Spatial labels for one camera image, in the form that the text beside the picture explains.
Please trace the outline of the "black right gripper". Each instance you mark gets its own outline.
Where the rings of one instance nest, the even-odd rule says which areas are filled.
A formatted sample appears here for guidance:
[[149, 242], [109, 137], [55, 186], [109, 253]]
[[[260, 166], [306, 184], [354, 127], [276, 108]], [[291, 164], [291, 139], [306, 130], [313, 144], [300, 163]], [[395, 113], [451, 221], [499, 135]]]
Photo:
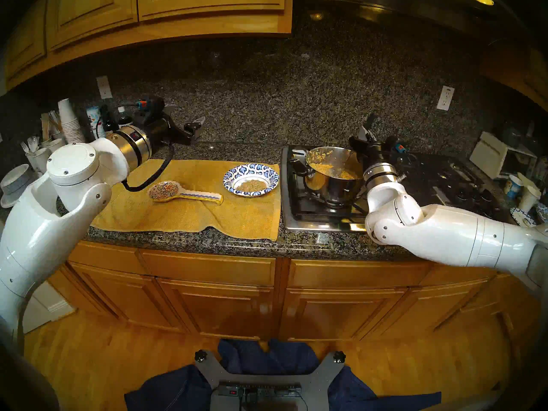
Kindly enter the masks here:
[[363, 170], [378, 164], [390, 164], [390, 154], [382, 150], [381, 143], [377, 141], [371, 129], [365, 128], [364, 125], [358, 130], [358, 138], [349, 137], [349, 145], [356, 153]]

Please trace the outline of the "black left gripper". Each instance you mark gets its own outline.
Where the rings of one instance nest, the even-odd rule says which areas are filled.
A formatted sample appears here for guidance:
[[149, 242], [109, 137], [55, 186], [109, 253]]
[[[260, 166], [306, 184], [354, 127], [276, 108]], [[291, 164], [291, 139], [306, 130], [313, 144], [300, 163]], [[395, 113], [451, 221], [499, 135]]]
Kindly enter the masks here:
[[148, 123], [148, 136], [151, 140], [152, 152], [169, 144], [185, 146], [194, 145], [201, 137], [205, 117], [199, 117], [184, 125], [176, 125], [170, 116], [177, 108], [176, 104], [166, 104], [163, 113]]

